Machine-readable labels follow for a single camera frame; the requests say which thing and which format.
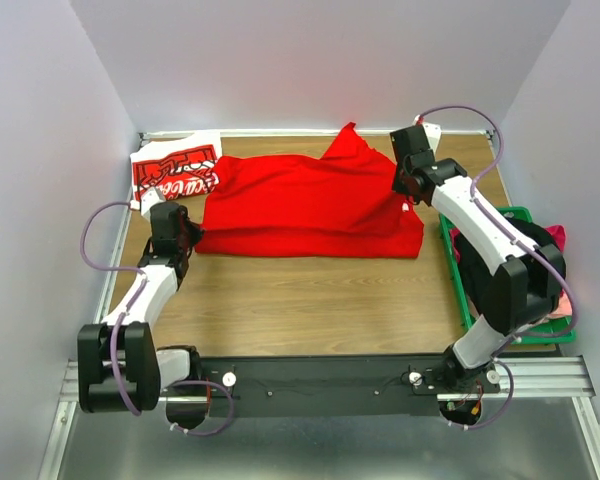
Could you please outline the plain red t shirt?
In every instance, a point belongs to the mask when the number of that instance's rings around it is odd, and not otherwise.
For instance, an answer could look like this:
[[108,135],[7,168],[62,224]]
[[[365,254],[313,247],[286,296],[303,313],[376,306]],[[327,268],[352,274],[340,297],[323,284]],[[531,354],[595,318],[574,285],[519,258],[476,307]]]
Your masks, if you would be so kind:
[[319,158],[225,155],[196,251],[254,257],[414,259],[424,225],[391,189],[395,165],[344,126]]

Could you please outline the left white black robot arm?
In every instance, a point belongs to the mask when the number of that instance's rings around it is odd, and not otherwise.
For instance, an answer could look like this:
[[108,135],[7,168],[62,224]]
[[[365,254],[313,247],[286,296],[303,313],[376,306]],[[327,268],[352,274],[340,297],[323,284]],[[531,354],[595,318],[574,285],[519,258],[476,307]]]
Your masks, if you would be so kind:
[[139,415],[156,407],[168,385],[181,395],[201,385],[200,368],[187,360],[175,362],[167,376],[161,373],[152,326],[179,291],[204,230],[173,201],[157,201],[147,214],[151,235],[138,264],[108,269],[133,272],[132,286],[109,315],[77,336],[78,398],[87,413]]

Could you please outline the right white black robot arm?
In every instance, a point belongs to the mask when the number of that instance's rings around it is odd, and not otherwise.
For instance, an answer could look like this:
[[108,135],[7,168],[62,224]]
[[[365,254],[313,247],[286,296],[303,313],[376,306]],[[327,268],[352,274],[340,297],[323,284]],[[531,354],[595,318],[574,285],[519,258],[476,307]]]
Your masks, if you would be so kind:
[[394,192],[448,218],[484,262],[489,282],[479,316],[443,353],[433,380],[460,392],[473,384],[514,337],[557,309],[566,291],[560,250],[522,234],[478,191],[456,160],[438,160],[422,124],[390,134],[396,160]]

